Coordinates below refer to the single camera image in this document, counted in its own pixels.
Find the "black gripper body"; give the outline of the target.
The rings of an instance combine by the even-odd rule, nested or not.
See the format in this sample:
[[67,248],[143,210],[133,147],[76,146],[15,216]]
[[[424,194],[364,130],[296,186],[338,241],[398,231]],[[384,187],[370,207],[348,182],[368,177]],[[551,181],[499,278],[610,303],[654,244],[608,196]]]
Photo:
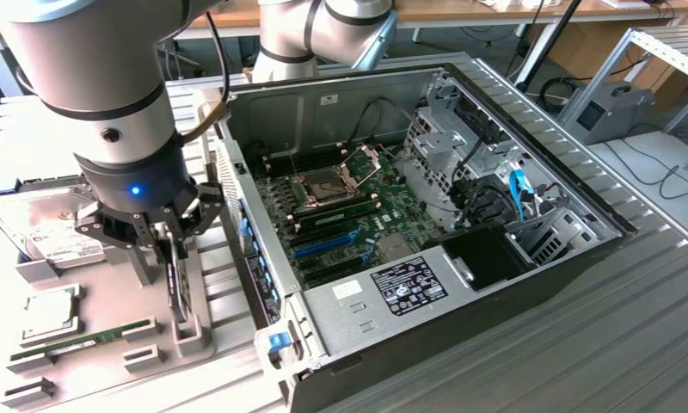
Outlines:
[[159,220],[164,208],[184,212],[199,194],[177,135],[132,163],[101,164],[83,157],[76,159],[97,201],[112,217],[147,214]]

